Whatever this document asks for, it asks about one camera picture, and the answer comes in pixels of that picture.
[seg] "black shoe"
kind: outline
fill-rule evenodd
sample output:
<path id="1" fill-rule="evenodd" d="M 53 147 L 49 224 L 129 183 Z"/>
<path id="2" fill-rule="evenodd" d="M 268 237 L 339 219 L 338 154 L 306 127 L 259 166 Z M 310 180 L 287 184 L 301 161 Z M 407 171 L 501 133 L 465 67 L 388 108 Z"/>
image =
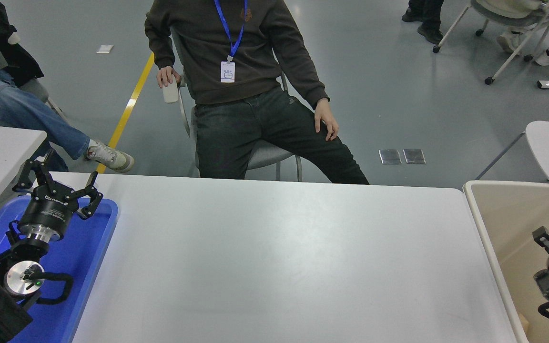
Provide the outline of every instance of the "black shoe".
<path id="1" fill-rule="evenodd" d="M 417 32 L 420 33 L 429 43 L 440 44 L 444 35 L 440 32 L 440 29 L 425 29 L 423 25 L 419 26 Z"/>
<path id="2" fill-rule="evenodd" d="M 401 19 L 405 22 L 413 22 L 413 21 L 423 21 L 423 17 L 420 15 L 415 15 L 412 13 L 412 11 L 409 9 L 406 10 L 403 16 L 401 16 Z"/>

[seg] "black pants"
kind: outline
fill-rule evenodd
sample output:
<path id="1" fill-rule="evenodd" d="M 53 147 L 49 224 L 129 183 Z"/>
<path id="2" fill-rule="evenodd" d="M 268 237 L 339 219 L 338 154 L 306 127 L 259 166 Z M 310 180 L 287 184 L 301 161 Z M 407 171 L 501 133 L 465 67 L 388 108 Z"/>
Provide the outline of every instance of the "black pants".
<path id="1" fill-rule="evenodd" d="M 423 28 L 425 29 L 439 29 L 440 24 L 440 10 L 444 0 L 410 0 L 408 1 L 408 7 L 410 11 L 416 14 L 423 15 Z"/>
<path id="2" fill-rule="evenodd" d="M 196 106 L 196 150 L 203 178 L 243 179 L 259 139 L 311 161 L 333 183 L 368 184 L 339 138 L 315 132 L 314 113 L 280 88 L 244 100 Z"/>

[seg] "jeans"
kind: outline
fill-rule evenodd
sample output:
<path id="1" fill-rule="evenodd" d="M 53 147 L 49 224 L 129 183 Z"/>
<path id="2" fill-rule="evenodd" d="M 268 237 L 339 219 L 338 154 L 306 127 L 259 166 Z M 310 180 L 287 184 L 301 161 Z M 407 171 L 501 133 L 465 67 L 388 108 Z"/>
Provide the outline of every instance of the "jeans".
<path id="1" fill-rule="evenodd" d="M 48 137 L 36 150 L 33 158 L 44 156 L 51 146 L 61 146 L 72 159 L 83 155 L 90 138 L 83 132 L 65 123 L 50 107 L 33 94 L 21 91 L 11 76 L 0 70 L 0 126 L 45 131 Z M 56 152 L 50 156 L 50 170 L 67 172 L 68 168 Z"/>
<path id="2" fill-rule="evenodd" d="M 413 13 L 423 15 L 423 28 L 440 29 L 440 12 L 444 0 L 409 0 L 408 7 Z"/>
<path id="3" fill-rule="evenodd" d="M 196 152 L 203 178 L 243 179 L 259 139 L 316 165 L 333 183 L 368 184 L 337 137 L 315 132 L 314 113 L 280 88 L 225 104 L 196 105 Z"/>

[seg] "plastic bin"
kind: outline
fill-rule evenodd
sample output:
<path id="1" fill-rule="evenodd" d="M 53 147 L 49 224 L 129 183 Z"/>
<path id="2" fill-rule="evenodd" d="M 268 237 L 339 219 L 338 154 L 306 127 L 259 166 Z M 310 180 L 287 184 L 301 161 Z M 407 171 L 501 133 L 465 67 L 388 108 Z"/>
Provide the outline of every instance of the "plastic bin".
<path id="1" fill-rule="evenodd" d="M 29 196 L 15 198 L 0 210 L 0 252 L 10 247 L 5 235 L 8 223 L 22 217 L 30 199 Z M 79 199 L 81 207 L 88 202 L 88 198 Z M 92 217 L 81 220 L 74 214 L 65 237 L 58 242 L 50 242 L 50 251 L 40 260 L 40 264 L 47 272 L 68 273 L 73 276 L 73 288 L 67 300 L 60 304 L 33 305 L 28 311 L 33 322 L 11 342 L 70 343 L 73 340 L 113 235 L 117 216 L 116 203 L 103 199 Z M 62 284 L 44 282 L 41 287 L 42 296 L 58 297 L 63 289 Z"/>
<path id="2" fill-rule="evenodd" d="M 549 184 L 475 181 L 463 191 L 517 341 L 549 343 L 549 319 L 538 313 L 547 300 L 533 280 L 548 254 L 532 239 L 540 226 L 549 230 Z M 527 334 L 519 314 L 528 321 Z"/>

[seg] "gray floor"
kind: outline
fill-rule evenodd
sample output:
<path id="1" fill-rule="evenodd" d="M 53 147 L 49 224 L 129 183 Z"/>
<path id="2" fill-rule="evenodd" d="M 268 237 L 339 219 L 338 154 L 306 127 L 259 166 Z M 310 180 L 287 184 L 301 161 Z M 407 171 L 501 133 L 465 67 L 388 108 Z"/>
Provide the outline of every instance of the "gray floor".
<path id="1" fill-rule="evenodd" d="M 152 1 L 3 2 L 22 45 L 46 74 L 42 82 L 52 98 L 74 126 L 109 141 L 150 55 L 143 22 Z M 475 37 L 483 19 L 473 10 L 434 54 L 416 32 L 418 23 L 401 21 L 404 0 L 286 2 L 332 98 L 340 136 L 372 184 L 460 188 L 528 123 L 549 121 L 549 91 L 536 87 L 537 80 L 549 80 L 549 67 L 516 58 L 495 84 L 484 84 L 507 56 L 495 42 L 501 26 L 490 24 Z M 444 33 L 465 4 L 444 3 Z M 115 47 L 96 54 L 104 44 Z M 176 104 L 162 100 L 155 70 L 118 148 L 136 158 L 131 174 L 187 176 L 190 141 Z M 420 148 L 427 165 L 382 165 L 378 150 L 387 148 Z M 70 166 L 75 172 L 96 167 L 83 161 Z M 303 167 L 305 182 L 328 182 L 308 161 Z M 274 167 L 247 174 L 274 177 Z M 283 180 L 294 179 L 295 162 L 288 159 Z M 545 176 L 522 139 L 484 179 L 544 182 Z"/>

